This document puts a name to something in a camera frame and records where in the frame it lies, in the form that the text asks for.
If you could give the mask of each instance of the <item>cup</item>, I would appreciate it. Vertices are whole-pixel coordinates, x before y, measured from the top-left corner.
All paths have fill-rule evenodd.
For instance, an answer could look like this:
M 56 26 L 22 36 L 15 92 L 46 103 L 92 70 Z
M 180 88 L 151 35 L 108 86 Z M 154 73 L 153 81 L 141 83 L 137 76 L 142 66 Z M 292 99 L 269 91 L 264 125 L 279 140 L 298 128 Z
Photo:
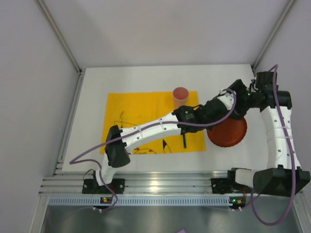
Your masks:
M 182 105 L 187 104 L 189 91 L 184 87 L 175 88 L 173 91 L 174 108 L 177 109 Z

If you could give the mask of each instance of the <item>tabletop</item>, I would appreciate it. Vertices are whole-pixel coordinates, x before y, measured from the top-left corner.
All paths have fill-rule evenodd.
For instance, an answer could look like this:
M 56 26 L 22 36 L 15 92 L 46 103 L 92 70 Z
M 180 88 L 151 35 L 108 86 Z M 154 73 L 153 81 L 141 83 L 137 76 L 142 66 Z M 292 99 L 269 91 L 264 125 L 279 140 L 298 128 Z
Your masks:
M 248 86 L 253 78 L 250 65 L 87 68 L 65 153 L 63 172 L 97 169 L 97 165 L 91 162 L 70 165 L 69 161 L 101 143 L 108 93 L 173 91 L 183 86 L 197 91 L 200 103 L 205 104 L 236 79 L 242 79 Z M 268 149 L 259 109 L 250 109 L 245 119 L 246 136 L 234 147 L 218 147 L 205 133 L 206 151 L 131 154 L 131 162 L 120 171 L 204 172 L 223 171 L 232 167 L 265 169 Z M 101 163 L 103 154 L 97 149 L 83 157 L 86 158 Z

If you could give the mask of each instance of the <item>wall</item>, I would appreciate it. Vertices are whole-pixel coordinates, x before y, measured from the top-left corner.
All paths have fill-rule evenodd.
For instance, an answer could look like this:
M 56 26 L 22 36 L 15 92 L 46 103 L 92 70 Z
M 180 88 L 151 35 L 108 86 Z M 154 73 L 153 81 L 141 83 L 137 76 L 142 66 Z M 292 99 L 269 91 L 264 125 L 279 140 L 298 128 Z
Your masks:
M 254 63 L 288 0 L 45 0 L 81 67 Z
M 278 67 L 278 84 L 293 101 L 295 150 L 304 170 L 311 171 L 311 1 L 299 0 L 284 22 L 257 71 Z M 311 206 L 311 184 L 304 189 Z
M 0 232 L 23 233 L 77 74 L 33 0 L 2 0 L 0 31 Z

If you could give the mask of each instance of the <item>yellow mat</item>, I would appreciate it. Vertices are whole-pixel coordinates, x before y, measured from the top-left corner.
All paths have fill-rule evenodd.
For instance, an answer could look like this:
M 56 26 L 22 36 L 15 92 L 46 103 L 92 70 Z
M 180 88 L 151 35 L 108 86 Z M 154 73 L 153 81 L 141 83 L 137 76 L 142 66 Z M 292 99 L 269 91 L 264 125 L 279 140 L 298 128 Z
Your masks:
M 190 91 L 188 106 L 199 104 L 196 91 Z M 150 93 L 110 93 L 106 106 L 102 142 L 106 141 L 111 126 L 129 128 L 165 116 L 174 110 L 172 92 Z M 163 154 L 192 151 L 205 151 L 204 132 L 188 133 L 187 148 L 184 148 L 183 137 L 169 136 L 147 143 L 136 148 L 133 154 Z

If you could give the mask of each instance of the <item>gray floor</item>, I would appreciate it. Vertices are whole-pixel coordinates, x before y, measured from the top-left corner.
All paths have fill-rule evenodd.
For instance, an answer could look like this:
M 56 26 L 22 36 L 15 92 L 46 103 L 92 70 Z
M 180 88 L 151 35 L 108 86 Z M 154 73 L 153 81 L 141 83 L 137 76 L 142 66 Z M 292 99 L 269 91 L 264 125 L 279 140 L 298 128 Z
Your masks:
M 261 197 L 256 206 L 271 222 L 283 214 L 287 203 L 288 199 Z M 41 233 L 176 233 L 182 228 L 186 233 L 301 232 L 294 211 L 274 227 L 259 223 L 251 207 L 241 213 L 207 207 L 114 207 L 102 214 L 83 209 L 66 218 L 80 208 L 49 206 Z

